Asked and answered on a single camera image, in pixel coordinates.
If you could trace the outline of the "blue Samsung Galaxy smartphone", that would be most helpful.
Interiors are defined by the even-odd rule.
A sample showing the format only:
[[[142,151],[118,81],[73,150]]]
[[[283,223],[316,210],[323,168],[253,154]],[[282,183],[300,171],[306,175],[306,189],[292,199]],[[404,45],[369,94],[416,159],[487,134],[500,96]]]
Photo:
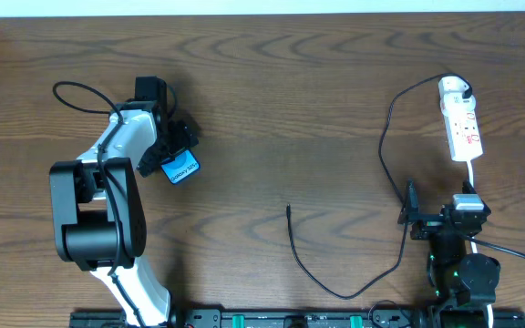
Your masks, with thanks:
[[[160,166],[172,184],[181,183],[192,174],[198,172],[201,167],[199,161],[189,149],[175,159],[163,161]]]

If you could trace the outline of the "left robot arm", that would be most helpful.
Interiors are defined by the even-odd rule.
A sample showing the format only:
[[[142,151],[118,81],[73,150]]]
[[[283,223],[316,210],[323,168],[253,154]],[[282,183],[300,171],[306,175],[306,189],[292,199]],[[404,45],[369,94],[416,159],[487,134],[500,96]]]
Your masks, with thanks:
[[[133,97],[106,96],[108,125],[94,144],[49,171],[58,256],[101,281],[117,311],[77,310],[72,327],[183,327],[185,312],[152,270],[144,251],[148,228],[137,183],[156,171],[179,184],[201,164],[198,139],[174,119],[177,98],[159,77],[137,77]]]

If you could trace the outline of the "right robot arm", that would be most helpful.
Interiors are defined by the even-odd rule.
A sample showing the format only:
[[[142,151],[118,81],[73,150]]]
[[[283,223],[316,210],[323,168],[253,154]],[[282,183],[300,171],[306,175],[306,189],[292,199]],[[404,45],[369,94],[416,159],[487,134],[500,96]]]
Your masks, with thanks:
[[[471,184],[453,196],[437,214],[419,209],[413,181],[406,184],[400,224],[411,227],[410,238],[426,241],[430,252],[427,276],[437,300],[423,312],[426,327],[484,327],[495,323],[492,304],[499,284],[499,261],[476,251],[467,243],[482,231],[491,210]]]

